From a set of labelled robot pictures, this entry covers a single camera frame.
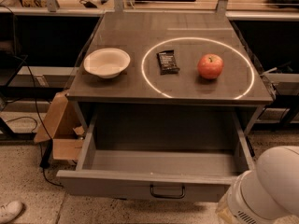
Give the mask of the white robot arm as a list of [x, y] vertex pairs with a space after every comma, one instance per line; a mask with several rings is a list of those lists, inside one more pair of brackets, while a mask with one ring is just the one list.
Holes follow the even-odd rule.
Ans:
[[267, 149], [254, 170], [240, 175], [218, 203], [227, 224], [274, 224], [299, 216], [299, 147]]

